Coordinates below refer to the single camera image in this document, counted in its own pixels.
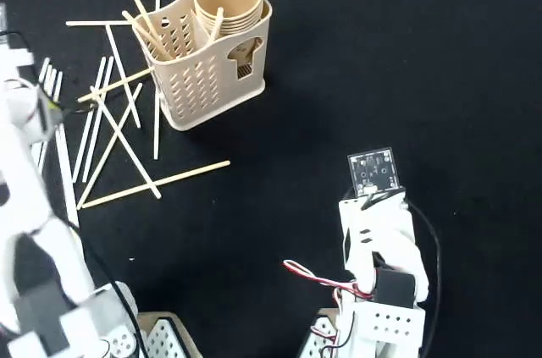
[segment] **black background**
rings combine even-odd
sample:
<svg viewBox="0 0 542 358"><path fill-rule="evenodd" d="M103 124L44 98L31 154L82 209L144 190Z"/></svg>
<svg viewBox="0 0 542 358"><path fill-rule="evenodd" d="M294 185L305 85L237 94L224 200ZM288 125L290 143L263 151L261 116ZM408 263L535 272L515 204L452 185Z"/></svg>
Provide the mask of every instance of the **black background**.
<svg viewBox="0 0 542 358"><path fill-rule="evenodd" d="M102 28L64 21L136 12L131 0L1 1L36 61L50 56L66 74L64 100L86 92L110 54ZM153 1L143 0L149 8ZM280 263L292 258L347 278L337 207L351 184L346 156L392 146L401 183L443 246L430 356L537 353L542 0L270 2L261 96L189 132L164 121L155 162L147 79L138 100L143 129L131 120L125 127L155 179L224 159L232 165L164 186L161 201L147 192L82 211L85 237L142 311L177 313L207 358L295 356L317 309L332 306L331 292ZM126 73L142 69L131 30L113 32ZM111 103L117 118L124 107L124 98ZM66 120L72 162L83 122ZM111 134L104 125L97 154ZM57 206L58 161L49 153ZM119 146L91 198L140 183ZM433 243L417 218L415 229L434 285ZM29 258L19 270L38 276Z"/></svg>

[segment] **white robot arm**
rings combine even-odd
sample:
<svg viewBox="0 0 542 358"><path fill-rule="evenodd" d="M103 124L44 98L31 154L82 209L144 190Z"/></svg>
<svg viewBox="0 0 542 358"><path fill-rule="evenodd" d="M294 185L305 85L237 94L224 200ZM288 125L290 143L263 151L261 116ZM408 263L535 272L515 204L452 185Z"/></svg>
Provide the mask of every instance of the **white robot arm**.
<svg viewBox="0 0 542 358"><path fill-rule="evenodd" d="M0 326L11 335L10 355L101 358L99 344L108 339L123 340L123 349L111 356L139 355L136 329L117 290L95 288L69 226L50 207L30 145L48 140L61 117L39 86L25 83L0 83ZM19 294L14 255L21 235L52 258L60 285L53 280ZM131 292L117 286L133 318L137 307Z"/></svg>
<svg viewBox="0 0 542 358"><path fill-rule="evenodd" d="M429 280L391 149L350 156L349 163L354 193L339 211L345 270L354 279L341 284L316 278L285 261L306 278L342 289L334 331L322 334L318 323L325 326L327 318L318 318L299 357L418 358L425 323L418 303L428 297Z"/></svg>

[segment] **utensil holder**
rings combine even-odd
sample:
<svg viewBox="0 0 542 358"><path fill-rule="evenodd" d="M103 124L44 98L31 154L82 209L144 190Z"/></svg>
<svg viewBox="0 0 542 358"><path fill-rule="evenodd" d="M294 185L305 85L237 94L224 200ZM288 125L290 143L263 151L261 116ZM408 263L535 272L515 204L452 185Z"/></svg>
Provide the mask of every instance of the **utensil holder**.
<svg viewBox="0 0 542 358"><path fill-rule="evenodd" d="M141 44L152 78L160 91L160 108L169 124L184 131L260 94L265 88L263 68L272 7L264 0L262 18L251 29L209 41L209 34L194 14L193 0L175 0L149 13L165 50L160 53L132 28ZM147 29L141 15L135 20ZM252 60L238 66L228 55L256 38Z"/></svg>

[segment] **circuit board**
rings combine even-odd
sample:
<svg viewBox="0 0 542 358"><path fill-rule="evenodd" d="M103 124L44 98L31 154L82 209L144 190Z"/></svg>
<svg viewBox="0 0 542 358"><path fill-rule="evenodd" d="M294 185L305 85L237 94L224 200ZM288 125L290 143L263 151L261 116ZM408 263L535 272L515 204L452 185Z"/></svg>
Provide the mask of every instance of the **circuit board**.
<svg viewBox="0 0 542 358"><path fill-rule="evenodd" d="M356 197L400 187L391 148L350 155L348 164Z"/></svg>

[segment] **black cloth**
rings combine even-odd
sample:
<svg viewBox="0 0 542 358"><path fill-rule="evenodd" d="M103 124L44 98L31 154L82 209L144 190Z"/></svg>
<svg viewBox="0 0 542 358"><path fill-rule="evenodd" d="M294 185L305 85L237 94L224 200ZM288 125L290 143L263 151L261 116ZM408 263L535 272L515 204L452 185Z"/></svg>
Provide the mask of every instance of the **black cloth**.
<svg viewBox="0 0 542 358"><path fill-rule="evenodd" d="M64 21L136 11L131 0L1 1L37 62L50 56L64 71L64 100L86 92L99 58L110 54L103 29ZM81 211L85 238L143 311L177 313L204 356L292 357L317 309L333 302L331 289L280 263L292 258L321 276L349 278L337 206L351 185L346 156L392 146L401 183L443 247L442 310L429 356L536 355L540 1L270 0L261 96L184 133L163 121L158 162L150 80L137 104L141 131L133 120L125 127L155 179L224 159L231 166L164 186L160 201L146 192ZM142 69L131 30L113 33L126 73ZM125 99L110 106L118 118ZM83 123L66 120L72 162ZM110 134L102 126L96 154ZM49 153L57 206L58 161ZM119 146L91 198L140 183ZM434 245L416 215L414 222L431 281L430 323Z"/></svg>

